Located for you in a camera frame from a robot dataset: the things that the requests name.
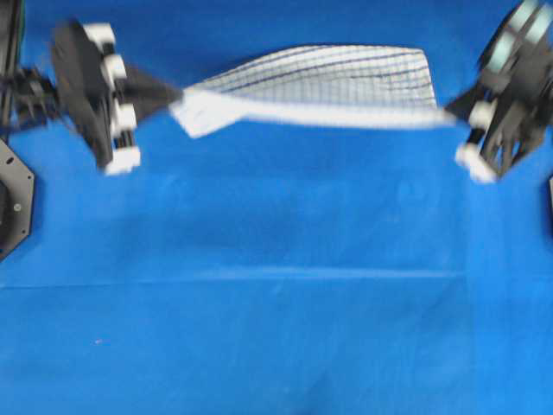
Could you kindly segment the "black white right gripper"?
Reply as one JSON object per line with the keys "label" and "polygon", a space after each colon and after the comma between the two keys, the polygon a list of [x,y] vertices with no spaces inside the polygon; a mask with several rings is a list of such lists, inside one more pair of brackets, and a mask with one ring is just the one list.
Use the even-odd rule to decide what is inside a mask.
{"label": "black white right gripper", "polygon": [[444,113],[471,129],[455,161],[476,182],[500,180],[543,144],[552,126],[549,31],[498,29],[479,58],[477,80]]}

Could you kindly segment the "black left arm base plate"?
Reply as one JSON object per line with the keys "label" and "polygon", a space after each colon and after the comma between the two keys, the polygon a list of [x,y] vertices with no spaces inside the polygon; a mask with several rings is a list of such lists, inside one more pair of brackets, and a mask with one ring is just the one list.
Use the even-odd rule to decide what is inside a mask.
{"label": "black left arm base plate", "polygon": [[1,260],[31,234],[34,193],[34,173],[1,141]]}

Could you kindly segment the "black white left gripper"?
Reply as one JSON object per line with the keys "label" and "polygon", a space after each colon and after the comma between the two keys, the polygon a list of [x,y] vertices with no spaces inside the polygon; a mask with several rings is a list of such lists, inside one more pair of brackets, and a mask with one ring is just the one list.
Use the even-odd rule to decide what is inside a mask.
{"label": "black white left gripper", "polygon": [[125,65],[114,47],[110,24],[75,19],[54,29],[51,44],[60,107],[106,176],[128,174],[140,165],[138,121],[182,99],[181,88]]}

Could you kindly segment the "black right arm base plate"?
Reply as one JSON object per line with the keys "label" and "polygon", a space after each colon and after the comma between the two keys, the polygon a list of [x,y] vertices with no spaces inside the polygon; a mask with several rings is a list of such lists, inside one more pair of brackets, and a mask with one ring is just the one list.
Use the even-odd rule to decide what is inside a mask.
{"label": "black right arm base plate", "polygon": [[550,234],[552,237],[553,233],[553,176],[548,180],[548,215],[549,215],[549,226]]}

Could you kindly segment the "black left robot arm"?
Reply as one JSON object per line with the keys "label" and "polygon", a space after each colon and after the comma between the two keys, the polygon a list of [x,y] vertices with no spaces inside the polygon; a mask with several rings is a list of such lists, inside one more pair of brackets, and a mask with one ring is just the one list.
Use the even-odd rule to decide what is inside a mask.
{"label": "black left robot arm", "polygon": [[139,166],[134,131],[183,91],[125,61],[108,22],[67,20],[49,43],[54,78],[20,63],[25,3],[1,3],[1,135],[69,119],[107,176]]}

